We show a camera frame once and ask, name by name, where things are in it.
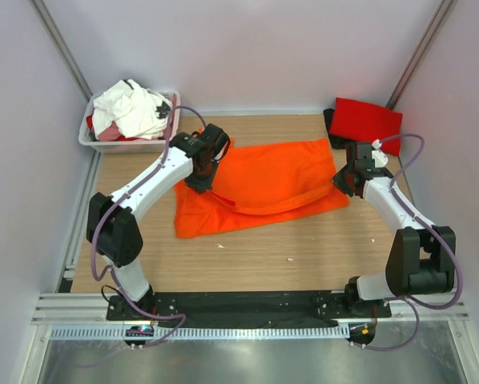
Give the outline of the orange t shirt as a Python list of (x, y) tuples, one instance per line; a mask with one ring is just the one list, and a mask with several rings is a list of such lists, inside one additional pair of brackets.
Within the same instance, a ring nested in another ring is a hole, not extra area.
[(336, 173), (325, 138), (233, 146), (220, 162), (212, 189), (174, 187), (178, 238), (222, 234), (324, 214), (349, 199), (332, 183)]

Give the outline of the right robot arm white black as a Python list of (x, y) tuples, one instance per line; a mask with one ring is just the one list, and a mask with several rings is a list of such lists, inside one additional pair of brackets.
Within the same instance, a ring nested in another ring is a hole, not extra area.
[(346, 164), (333, 176), (343, 194), (368, 202), (393, 232), (393, 244), (384, 271), (353, 277), (345, 286), (347, 313), (361, 317), (373, 303), (395, 298), (416, 300), (419, 294), (453, 292), (453, 298), (433, 309), (453, 306), (463, 290), (456, 235), (437, 226), (401, 192), (388, 168), (381, 141), (352, 142), (346, 147)]

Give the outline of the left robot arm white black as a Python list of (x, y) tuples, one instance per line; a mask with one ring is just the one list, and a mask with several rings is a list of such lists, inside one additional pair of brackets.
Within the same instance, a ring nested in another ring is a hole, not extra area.
[(229, 147), (230, 137), (214, 124), (201, 133), (176, 134), (162, 155), (135, 179), (112, 194), (96, 193), (90, 199), (86, 238), (92, 246), (91, 259), (102, 255), (128, 297), (124, 307), (132, 318), (145, 319), (153, 309), (150, 297), (154, 293), (139, 262), (140, 221), (179, 182), (197, 194), (211, 191)]

